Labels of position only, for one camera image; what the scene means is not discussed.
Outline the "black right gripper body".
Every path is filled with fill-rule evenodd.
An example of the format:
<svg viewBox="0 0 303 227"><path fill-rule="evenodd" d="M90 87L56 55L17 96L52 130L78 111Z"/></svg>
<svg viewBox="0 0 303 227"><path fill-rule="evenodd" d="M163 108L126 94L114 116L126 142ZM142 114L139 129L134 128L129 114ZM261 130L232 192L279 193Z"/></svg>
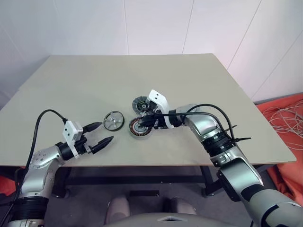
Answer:
<svg viewBox="0 0 303 227"><path fill-rule="evenodd" d="M162 116L163 112L160 110L160 108L153 101L148 100L148 98L146 98L145 103L147 104L148 108L145 111L144 116L149 115L149 114L157 115L157 121L154 122L154 127L152 127L152 128L167 129L168 127L166 125L164 116Z"/></svg>

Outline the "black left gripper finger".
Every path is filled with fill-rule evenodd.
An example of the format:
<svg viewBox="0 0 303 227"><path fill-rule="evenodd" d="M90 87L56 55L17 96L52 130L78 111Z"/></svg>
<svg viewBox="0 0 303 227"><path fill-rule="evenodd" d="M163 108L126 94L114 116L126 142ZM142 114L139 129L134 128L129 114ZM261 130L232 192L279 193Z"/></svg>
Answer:
<svg viewBox="0 0 303 227"><path fill-rule="evenodd" d="M83 132L91 132L97 129L100 125L102 125L102 122L93 122L83 127Z"/></svg>
<svg viewBox="0 0 303 227"><path fill-rule="evenodd" d="M97 152L101 151L103 148L105 148L113 140L113 138L114 138L114 136L104 138L97 145L91 147L91 152L93 154L96 154Z"/></svg>

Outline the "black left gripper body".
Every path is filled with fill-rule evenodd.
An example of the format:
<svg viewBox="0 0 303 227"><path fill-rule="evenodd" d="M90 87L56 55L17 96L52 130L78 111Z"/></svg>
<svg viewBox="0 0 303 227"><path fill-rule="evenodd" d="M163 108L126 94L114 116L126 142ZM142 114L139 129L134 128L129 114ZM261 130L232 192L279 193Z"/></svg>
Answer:
<svg viewBox="0 0 303 227"><path fill-rule="evenodd" d="M85 153L91 153L91 146L87 144L87 138L85 137L85 133L87 131L83 129L82 132L79 132L76 137L76 151L78 155L83 155Z"/></svg>

